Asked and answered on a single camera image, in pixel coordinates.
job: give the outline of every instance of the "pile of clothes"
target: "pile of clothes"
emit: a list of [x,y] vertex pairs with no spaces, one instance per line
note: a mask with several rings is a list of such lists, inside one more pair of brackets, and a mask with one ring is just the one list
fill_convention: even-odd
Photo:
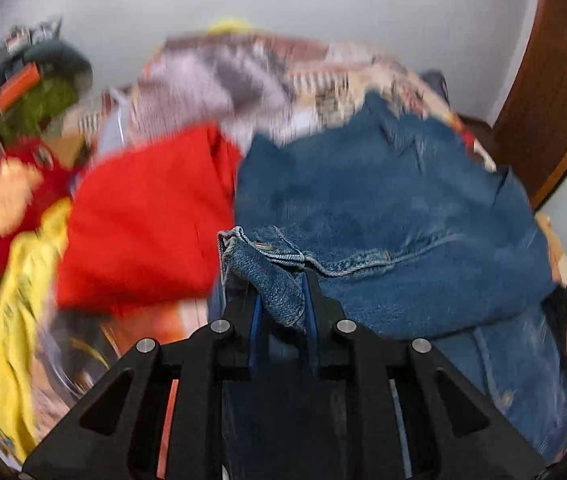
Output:
[[61,18],[17,25],[0,40],[0,138],[40,135],[92,85],[92,67],[59,39]]
[[[342,395],[299,372],[285,342],[304,330],[311,267],[349,318],[433,340],[553,460],[567,313],[542,306],[557,279],[547,238],[444,88],[359,44],[197,34],[70,110],[57,139],[9,150],[2,452],[22,463],[139,338],[188,337],[248,281],[279,364],[224,391],[231,475],[341,478],[317,458],[343,448]],[[50,144],[71,139],[67,165]]]

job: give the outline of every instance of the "wooden wardrobe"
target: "wooden wardrobe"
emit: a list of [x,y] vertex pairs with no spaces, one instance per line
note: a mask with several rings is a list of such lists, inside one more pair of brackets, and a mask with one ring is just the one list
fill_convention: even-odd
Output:
[[532,33],[493,129],[537,209],[567,175],[567,0],[539,0]]

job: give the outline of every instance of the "yellow garment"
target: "yellow garment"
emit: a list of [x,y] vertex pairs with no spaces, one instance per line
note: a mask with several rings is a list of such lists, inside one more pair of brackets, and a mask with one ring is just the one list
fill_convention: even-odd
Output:
[[208,27],[208,34],[226,34],[228,32],[250,32],[252,26],[242,18],[221,18]]
[[36,232],[18,235],[0,289],[0,430],[21,462],[35,445],[30,360],[42,304],[68,244],[70,199],[55,203]]

